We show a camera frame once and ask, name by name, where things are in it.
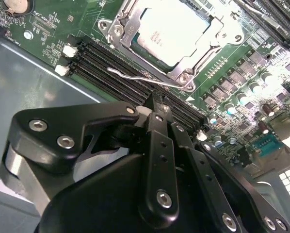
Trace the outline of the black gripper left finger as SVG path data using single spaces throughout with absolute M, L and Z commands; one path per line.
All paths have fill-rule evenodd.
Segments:
M 11 121 L 0 178 L 43 215 L 57 194 L 125 157 L 143 160 L 138 211 L 155 230 L 179 213 L 174 144 L 153 92 L 142 106 L 124 101 L 27 109 Z

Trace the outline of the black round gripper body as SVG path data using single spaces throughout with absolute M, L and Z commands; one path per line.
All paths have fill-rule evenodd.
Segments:
M 143 160 L 134 155 L 105 168 L 61 191 L 45 209 L 42 233 L 153 233 L 141 218 L 138 203 Z M 185 172 L 177 170 L 179 216 L 167 233 L 214 233 L 197 189 Z

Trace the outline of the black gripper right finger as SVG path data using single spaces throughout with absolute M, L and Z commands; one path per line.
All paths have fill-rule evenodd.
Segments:
M 200 192 L 204 231 L 207 233 L 290 233 L 290 224 L 255 185 L 231 166 L 206 142 L 194 144 L 185 127 L 178 124 L 172 99 L 160 97 L 179 162 L 186 179 Z

